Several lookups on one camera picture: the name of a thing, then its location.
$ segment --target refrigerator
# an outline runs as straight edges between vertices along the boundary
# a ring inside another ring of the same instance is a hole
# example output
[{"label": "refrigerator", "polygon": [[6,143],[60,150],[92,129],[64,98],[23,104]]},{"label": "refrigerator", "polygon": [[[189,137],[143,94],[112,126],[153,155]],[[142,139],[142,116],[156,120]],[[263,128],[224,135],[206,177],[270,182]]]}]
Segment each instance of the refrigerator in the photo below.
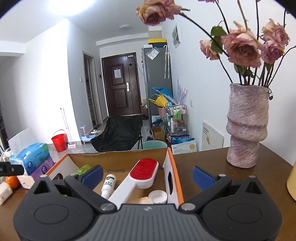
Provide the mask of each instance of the refrigerator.
[{"label": "refrigerator", "polygon": [[[158,48],[159,54],[155,59],[150,59],[146,54],[151,52],[151,48],[142,49],[142,59],[144,68],[144,78],[145,78],[145,88],[147,99],[154,93],[153,87],[163,87],[167,88],[173,94],[171,73],[170,78],[168,78],[168,63],[165,78],[165,48]],[[150,101],[147,101],[147,109],[150,125],[152,123],[151,116],[159,115],[157,106]]]}]

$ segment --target pink rose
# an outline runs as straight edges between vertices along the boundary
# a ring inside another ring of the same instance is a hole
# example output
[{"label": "pink rose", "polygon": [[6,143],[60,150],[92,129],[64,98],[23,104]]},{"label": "pink rose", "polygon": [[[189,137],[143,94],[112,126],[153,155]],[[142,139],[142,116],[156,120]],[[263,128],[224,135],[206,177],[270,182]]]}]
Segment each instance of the pink rose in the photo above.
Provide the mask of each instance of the pink rose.
[{"label": "pink rose", "polygon": [[263,39],[265,41],[273,40],[277,42],[281,48],[285,48],[289,44],[289,36],[287,35],[284,27],[279,23],[275,25],[274,21],[270,18],[270,21],[262,28]]},{"label": "pink rose", "polygon": [[207,58],[210,60],[219,59],[219,54],[216,51],[211,50],[211,41],[210,40],[201,40],[200,41],[200,50],[204,53]]},{"label": "pink rose", "polygon": [[264,46],[257,41],[256,36],[249,29],[245,29],[234,21],[238,29],[230,29],[230,34],[221,37],[224,48],[229,54],[229,61],[244,67],[257,68],[261,66],[258,49]]},{"label": "pink rose", "polygon": [[174,0],[145,0],[144,4],[137,7],[136,15],[147,25],[157,25],[167,18],[174,19],[174,14],[179,14],[182,7],[175,5]]},{"label": "pink rose", "polygon": [[267,64],[273,64],[284,54],[283,49],[273,40],[266,41],[264,48],[261,52],[261,57]]},{"label": "pink rose", "polygon": [[215,2],[215,0],[198,0],[199,2],[205,1],[205,2]]}]

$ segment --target pink basket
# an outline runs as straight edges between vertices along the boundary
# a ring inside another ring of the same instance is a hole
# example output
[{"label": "pink basket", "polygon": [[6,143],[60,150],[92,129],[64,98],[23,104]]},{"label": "pink basket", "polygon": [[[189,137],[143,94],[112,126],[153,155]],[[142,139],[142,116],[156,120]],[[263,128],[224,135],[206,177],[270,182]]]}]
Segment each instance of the pink basket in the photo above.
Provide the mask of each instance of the pink basket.
[{"label": "pink basket", "polygon": [[162,118],[166,118],[166,111],[165,111],[165,108],[159,108],[158,107],[158,113],[159,115],[162,117]]}]

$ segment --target textured pink vase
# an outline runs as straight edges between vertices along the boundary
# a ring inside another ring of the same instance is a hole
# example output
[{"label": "textured pink vase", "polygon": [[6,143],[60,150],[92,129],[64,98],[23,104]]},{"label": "textured pink vase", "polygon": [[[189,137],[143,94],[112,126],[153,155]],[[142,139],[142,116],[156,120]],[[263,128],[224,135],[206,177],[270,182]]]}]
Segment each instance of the textured pink vase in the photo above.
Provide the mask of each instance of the textured pink vase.
[{"label": "textured pink vase", "polygon": [[251,168],[257,163],[259,142],[267,137],[268,91],[257,85],[230,84],[227,161],[233,166]]}]

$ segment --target black chair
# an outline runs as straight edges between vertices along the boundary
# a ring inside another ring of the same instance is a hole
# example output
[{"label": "black chair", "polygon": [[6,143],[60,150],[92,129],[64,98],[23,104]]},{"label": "black chair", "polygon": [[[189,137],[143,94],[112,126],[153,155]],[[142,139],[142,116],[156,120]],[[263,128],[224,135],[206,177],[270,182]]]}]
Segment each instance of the black chair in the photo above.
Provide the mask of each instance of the black chair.
[{"label": "black chair", "polygon": [[91,140],[97,152],[126,151],[138,142],[138,149],[142,136],[143,121],[140,115],[113,116],[107,121],[103,133]]}]

